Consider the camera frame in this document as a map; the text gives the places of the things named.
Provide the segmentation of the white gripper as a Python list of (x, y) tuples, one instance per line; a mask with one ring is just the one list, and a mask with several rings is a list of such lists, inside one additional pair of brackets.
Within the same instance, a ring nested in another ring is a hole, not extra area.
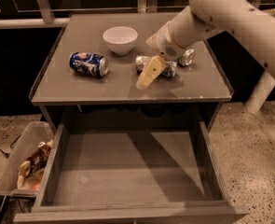
[(166, 61), (176, 61), (186, 52), (184, 48), (181, 48), (173, 41), (169, 25), (170, 23), (166, 22), (154, 35), (148, 37), (145, 41), (159, 56), (153, 56), (139, 75), (136, 82), (136, 88), (139, 90), (146, 89), (165, 70)]

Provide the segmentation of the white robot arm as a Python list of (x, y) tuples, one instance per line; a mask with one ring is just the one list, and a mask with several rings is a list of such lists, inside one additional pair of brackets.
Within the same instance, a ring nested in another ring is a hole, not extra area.
[(189, 5), (167, 21), (146, 44), (156, 53), (139, 75), (136, 87), (147, 88), (194, 43), (224, 30), (230, 33), (264, 68), (245, 107), (260, 110), (275, 87), (275, 17), (246, 0), (189, 0)]

